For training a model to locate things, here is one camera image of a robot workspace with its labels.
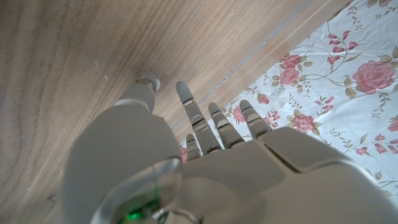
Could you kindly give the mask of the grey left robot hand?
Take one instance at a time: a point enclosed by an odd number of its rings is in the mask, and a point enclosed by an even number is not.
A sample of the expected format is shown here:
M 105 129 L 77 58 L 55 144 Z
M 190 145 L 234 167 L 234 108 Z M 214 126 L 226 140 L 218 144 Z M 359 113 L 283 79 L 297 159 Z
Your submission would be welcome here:
M 153 114 L 159 81 L 144 72 L 72 146 L 63 176 L 67 223 L 396 223 L 397 208 L 352 160 L 292 128 L 272 130 L 240 103 L 245 141 L 218 105 L 213 132 L 188 86 L 187 156 Z

